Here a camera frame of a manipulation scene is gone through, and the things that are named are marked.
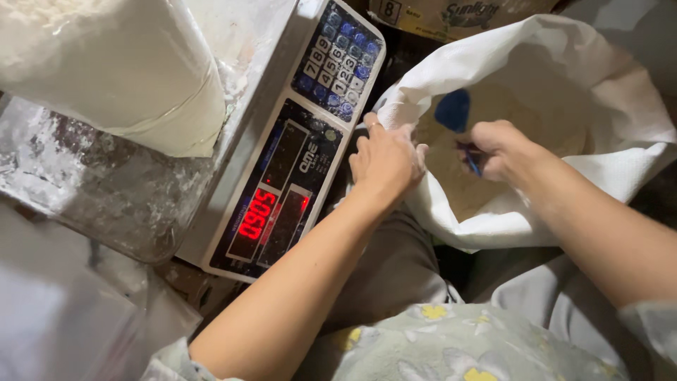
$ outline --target digital scale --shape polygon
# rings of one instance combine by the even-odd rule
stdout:
[[[383,63],[383,36],[364,18],[342,1],[309,3],[294,8],[177,252],[208,273],[251,283],[313,227]]]

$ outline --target cardboard box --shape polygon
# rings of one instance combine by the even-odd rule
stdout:
[[[524,20],[559,12],[562,0],[370,0],[376,21],[444,43]]]

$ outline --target white powder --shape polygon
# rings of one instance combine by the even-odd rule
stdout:
[[[174,0],[0,0],[0,89],[171,156],[209,156],[225,104]]]
[[[433,98],[416,130],[417,141],[430,146],[426,166],[442,186],[459,222],[473,217],[494,197],[510,191],[504,182],[487,181],[461,170],[456,141],[469,142],[469,131],[477,122],[508,120],[529,139],[559,157],[582,153],[589,123],[588,115],[582,111],[572,112],[567,104],[558,102],[556,93],[552,93],[550,102],[537,112],[520,103],[510,89],[498,83],[482,81],[467,90],[471,108],[465,133],[455,134],[435,120],[434,112],[443,95]]]

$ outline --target scale brand logo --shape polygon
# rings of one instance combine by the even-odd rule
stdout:
[[[299,166],[299,169],[303,173],[307,173],[308,169],[311,168],[310,164],[313,162],[315,159],[315,153],[318,151],[318,146],[317,144],[310,142],[308,144],[308,151],[305,151],[305,154],[303,154],[303,161],[301,162],[301,165]]]
[[[488,29],[489,20],[494,17],[499,8],[496,4],[482,1],[467,5],[451,3],[447,11],[442,12],[442,20],[448,26],[470,28],[479,25],[482,29]]]

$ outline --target blue button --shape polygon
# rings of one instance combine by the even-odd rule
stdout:
[[[366,81],[367,78],[369,78],[369,73],[371,73],[371,70],[368,67],[358,65],[357,68],[355,68],[355,76],[362,81]]]
[[[362,55],[362,49],[358,48],[355,45],[350,45],[350,48],[348,49],[348,54],[350,54],[354,58],[359,58]]]
[[[330,40],[333,40],[336,35],[336,28],[331,25],[325,25],[324,28],[322,28],[322,34],[329,37]]]
[[[329,93],[329,98],[327,98],[327,104],[333,107],[338,106],[341,103],[341,97],[337,96],[334,93]]]
[[[345,49],[348,47],[348,44],[350,44],[350,39],[344,35],[339,35],[336,38],[336,46],[338,46],[341,49]]]
[[[319,100],[323,100],[324,97],[327,95],[327,88],[322,85],[317,85],[313,89],[313,94],[315,94],[315,96],[318,97]]]
[[[355,32],[355,27],[348,24],[347,22],[344,22],[343,25],[341,25],[341,34],[342,35],[352,37],[354,32]]]
[[[350,103],[344,103],[341,105],[341,107],[338,109],[341,114],[346,114],[346,115],[352,115],[353,114],[353,106]]]
[[[367,44],[367,48],[365,50],[367,51],[367,53],[371,54],[372,56],[377,56],[380,48],[378,47],[378,45],[375,42],[372,41],[372,42]]]
[[[367,42],[367,36],[365,36],[361,33],[358,33],[358,34],[355,35],[355,38],[353,39],[353,41],[355,41],[355,44],[357,46],[363,47],[364,43]]]
[[[367,67],[372,67],[374,66],[374,57],[370,56],[369,54],[365,53],[362,56],[362,64]]]
[[[332,12],[329,17],[327,17],[327,24],[332,25],[335,28],[338,28],[341,25],[341,17],[338,13]]]
[[[299,87],[305,91],[309,91],[313,87],[314,83],[315,81],[305,74],[301,75],[301,78],[299,79]]]

